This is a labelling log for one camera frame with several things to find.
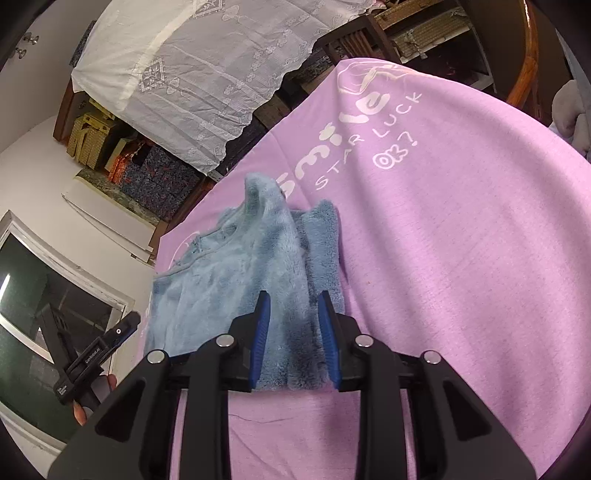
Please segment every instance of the wooden chair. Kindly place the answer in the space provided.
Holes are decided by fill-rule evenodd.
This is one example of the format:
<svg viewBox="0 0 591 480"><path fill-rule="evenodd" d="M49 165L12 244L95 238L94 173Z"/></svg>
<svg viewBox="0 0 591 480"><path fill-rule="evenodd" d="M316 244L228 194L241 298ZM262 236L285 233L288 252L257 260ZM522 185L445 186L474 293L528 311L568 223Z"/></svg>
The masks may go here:
<svg viewBox="0 0 591 480"><path fill-rule="evenodd" d="M517 81L513 85L506 102L523 110L528 99L531 113L536 120L542 120L542 108L538 100L538 28L534 11L528 0L518 0L523 16L525 30L525 56Z"/></svg>
<svg viewBox="0 0 591 480"><path fill-rule="evenodd" d="M372 42L377 46L382 56L374 53ZM355 57L383 58L400 63L400 56L373 15L361 15L351 20L320 37L316 44L322 47L335 65L342 59L336 51L335 45L340 46L350 59Z"/></svg>

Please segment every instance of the blue fuzzy cloth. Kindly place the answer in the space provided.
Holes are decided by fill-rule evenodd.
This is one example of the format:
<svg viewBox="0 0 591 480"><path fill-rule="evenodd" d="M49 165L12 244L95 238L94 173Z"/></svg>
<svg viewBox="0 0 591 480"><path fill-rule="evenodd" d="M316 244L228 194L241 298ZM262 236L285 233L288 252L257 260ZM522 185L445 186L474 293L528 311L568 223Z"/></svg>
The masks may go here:
<svg viewBox="0 0 591 480"><path fill-rule="evenodd" d="M197 237L179 262L154 280L146 352L192 352L271 296L271 323L258 388L321 387L327 379L317 297L328 290L343 312L335 207L290 210L277 183L245 179L245 201Z"/></svg>

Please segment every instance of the human hand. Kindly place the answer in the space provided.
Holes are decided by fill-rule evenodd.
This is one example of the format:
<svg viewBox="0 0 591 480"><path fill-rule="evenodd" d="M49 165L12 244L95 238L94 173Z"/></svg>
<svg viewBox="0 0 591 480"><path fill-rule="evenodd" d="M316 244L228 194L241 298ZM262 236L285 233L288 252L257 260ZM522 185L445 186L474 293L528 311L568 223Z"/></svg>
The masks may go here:
<svg viewBox="0 0 591 480"><path fill-rule="evenodd" d="M109 388L111 389L111 391L113 391L115 389L115 387L117 386L117 377L114 376L113 374L109 374L109 375L107 375L107 382L109 383ZM87 420L86 412L84 411L84 409L80 406L80 404L77 401L74 401L73 405L74 405L74 418L76 419L76 421L80 425L84 425Z"/></svg>

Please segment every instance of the pink t-shirt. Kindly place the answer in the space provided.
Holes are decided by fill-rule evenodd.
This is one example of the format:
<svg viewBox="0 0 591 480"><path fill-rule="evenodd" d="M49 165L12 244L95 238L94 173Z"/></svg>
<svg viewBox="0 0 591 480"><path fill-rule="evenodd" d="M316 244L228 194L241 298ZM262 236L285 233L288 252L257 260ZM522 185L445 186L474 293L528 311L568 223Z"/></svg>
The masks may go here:
<svg viewBox="0 0 591 480"><path fill-rule="evenodd" d="M544 473L591 403L583 157L467 86L345 60L162 238L158 272L240 204L250 171L292 207L333 202L346 313L395 351L441 352ZM357 395L232 394L229 411L236 477L353 478Z"/></svg>

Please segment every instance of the white printed graphic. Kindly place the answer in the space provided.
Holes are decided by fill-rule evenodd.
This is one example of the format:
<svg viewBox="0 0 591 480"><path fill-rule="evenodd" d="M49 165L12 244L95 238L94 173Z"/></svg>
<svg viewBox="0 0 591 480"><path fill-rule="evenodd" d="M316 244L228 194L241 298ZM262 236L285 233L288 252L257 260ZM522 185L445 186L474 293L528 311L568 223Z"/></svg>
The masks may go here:
<svg viewBox="0 0 591 480"><path fill-rule="evenodd" d="M380 138L383 138L390 133L390 130L386 130L386 133L384 133L384 134L378 133L378 131L375 128L372 128L371 130L375 135L377 135Z"/></svg>
<svg viewBox="0 0 591 480"><path fill-rule="evenodd" d="M392 122L384 122L384 125L386 125L386 127L393 127L394 124L396 123L396 115L392 115L391 113L389 113L388 116L390 118L393 118L394 121L392 121Z"/></svg>
<svg viewBox="0 0 591 480"><path fill-rule="evenodd" d="M343 137L339 134L335 134L335 126L332 122L326 124L326 126L320 131L320 135L318 136L318 140L328 140L330 143L338 147L341 142L343 141Z"/></svg>
<svg viewBox="0 0 591 480"><path fill-rule="evenodd" d="M343 124L366 124L369 122L367 115L349 115L348 113L339 113L339 122Z"/></svg>
<svg viewBox="0 0 591 480"><path fill-rule="evenodd" d="M357 100L355 106L361 113L365 113L365 115L375 115L382 111L382 108L386 106L389 100L389 93L380 95L379 92L371 92L369 95Z"/></svg>
<svg viewBox="0 0 591 480"><path fill-rule="evenodd" d="M406 75L428 76L385 60L359 60L349 63L337 74L339 93L361 95L377 77L398 80Z"/></svg>
<svg viewBox="0 0 591 480"><path fill-rule="evenodd" d="M389 149L385 152L377 153L374 155L374 165L382 170L389 170L396 163L402 162L402 159L408 155L408 150L406 148L400 149L397 144L392 145Z"/></svg>
<svg viewBox="0 0 591 480"><path fill-rule="evenodd" d="M401 112L401 111L400 111L400 107L402 107L402 106L403 106L403 105L402 105L402 104L400 104L400 105L398 105L398 106L396 107L396 113L400 113L400 115L404 115L405 113L409 113L409 111L410 111L410 110L411 110L411 108L412 108L412 106L411 106L411 105L409 105L409 106L408 106L408 108L407 108L407 109L406 109L404 112Z"/></svg>
<svg viewBox="0 0 591 480"><path fill-rule="evenodd" d="M407 131L404 131L404 132L402 132L402 133L401 133L401 134L398 136L398 138L397 138L396 140L400 142L400 139L401 139L402 137L404 137L405 135L408 137L408 141L410 142L410 144L411 144L413 147L416 147L416 146L417 146L417 144L418 144L418 142L417 142L416 140L413 140L413 139L411 138L411 136L410 136L410 133L408 133Z"/></svg>
<svg viewBox="0 0 591 480"><path fill-rule="evenodd" d="M293 180L287 180L287 182L282 183L283 180L285 180L288 175L289 174L287 172L285 172L285 173L282 173L281 175L279 175L276 179L276 182L279 184L279 188L283 192L283 196L285 197L286 200L290 197L290 195L292 194L292 192L294 191L294 189L296 187L296 183Z"/></svg>
<svg viewBox="0 0 591 480"><path fill-rule="evenodd" d="M357 142L365 142L365 140L363 138L361 138L358 134L355 134L355 135L351 135L349 137L349 140L347 140L347 142L349 143L349 145L355 146L355 144Z"/></svg>
<svg viewBox="0 0 591 480"><path fill-rule="evenodd" d="M310 152L302 158L297 165L295 166L295 177L298 180L304 178L304 165L314 165L318 158L316 157L319 154L322 158L326 158L329 156L330 149L326 145L317 145L315 146Z"/></svg>
<svg viewBox="0 0 591 480"><path fill-rule="evenodd" d="M419 93L419 94L417 95L417 92L413 92L413 96L412 96L412 97L409 97L409 96L407 95L407 96L406 96L406 97L404 97L404 98L406 98L406 100L410 100L411 102L418 103L418 100L419 100L419 98L421 98L422 96L423 96L423 94L422 94L422 93Z"/></svg>
<svg viewBox="0 0 591 480"><path fill-rule="evenodd" d="M322 190L329 184L329 179L327 179L324 175L322 175L318 180L316 180L316 190Z"/></svg>
<svg viewBox="0 0 591 480"><path fill-rule="evenodd" d="M336 166L339 164L339 162L340 162L340 160L337 160L332 167L330 167L328 170L326 170L326 173L330 172L331 170L334 170L335 172L338 173L339 169Z"/></svg>
<svg viewBox="0 0 591 480"><path fill-rule="evenodd" d="M170 270L170 268L173 266L173 263L177 261L177 253L178 251L181 249L182 246L185 246L186 248L189 248L191 245L191 242L193 241L193 239L199 235L199 230L197 230L196 232L191 233L191 235L189 235L185 240L183 240L182 242L180 242L179 246L177 247L177 249L174 251L173 253L173 257L170 260L170 265L168 266L168 269Z"/></svg>

